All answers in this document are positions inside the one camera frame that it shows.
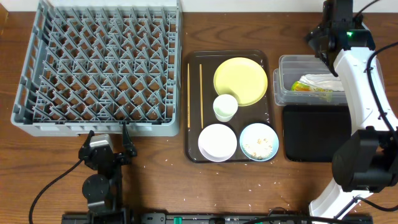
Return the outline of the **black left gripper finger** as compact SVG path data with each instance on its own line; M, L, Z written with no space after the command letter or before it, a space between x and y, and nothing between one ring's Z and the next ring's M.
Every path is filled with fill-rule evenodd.
M90 148L90 141L91 141L91 138L92 138L94 135L95 135L95 132L94 132L93 130L91 130L91 131L88 133L88 136L87 136L86 140L84 141L82 147L80 148L79 153L84 153L87 149Z
M135 145L133 144L129 136L126 124L123 124L122 136L123 136L123 148L125 149L125 151L129 154L130 157L137 156Z

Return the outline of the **white shallow bowl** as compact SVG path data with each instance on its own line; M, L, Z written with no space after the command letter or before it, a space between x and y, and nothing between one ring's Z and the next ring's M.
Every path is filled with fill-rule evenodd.
M201 154L211 162L224 162L236 152L238 145L234 131L223 124L205 127L198 137Z

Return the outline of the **white plastic cup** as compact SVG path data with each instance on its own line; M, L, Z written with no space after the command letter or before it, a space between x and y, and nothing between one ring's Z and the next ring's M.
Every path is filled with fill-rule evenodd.
M223 94L215 98L213 111L218 121L228 122L238 110L238 102L234 96Z

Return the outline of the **light blue bowl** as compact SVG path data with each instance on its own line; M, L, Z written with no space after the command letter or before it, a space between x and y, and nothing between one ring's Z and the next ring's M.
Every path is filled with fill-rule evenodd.
M250 160L265 162L272 160L277 154L279 138L269 125L253 123L242 130L239 145L243 154Z

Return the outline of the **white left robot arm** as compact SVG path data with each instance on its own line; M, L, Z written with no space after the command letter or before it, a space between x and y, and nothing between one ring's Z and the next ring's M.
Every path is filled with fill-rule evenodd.
M114 152L108 134L90 131L78 152L79 160L97 171L83 183L82 194L87 200L89 223L133 223L132 211L123 205L122 166L131 164L137 151L126 125L122 130L123 152Z

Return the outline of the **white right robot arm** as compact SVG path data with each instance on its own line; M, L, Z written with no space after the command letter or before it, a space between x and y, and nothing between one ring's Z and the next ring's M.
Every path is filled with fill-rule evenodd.
M316 221L338 223L358 202L397 184L397 118L377 68L382 50L352 0L326 0L306 41L341 80L351 117L351 137L332 159L333 178L309 205Z

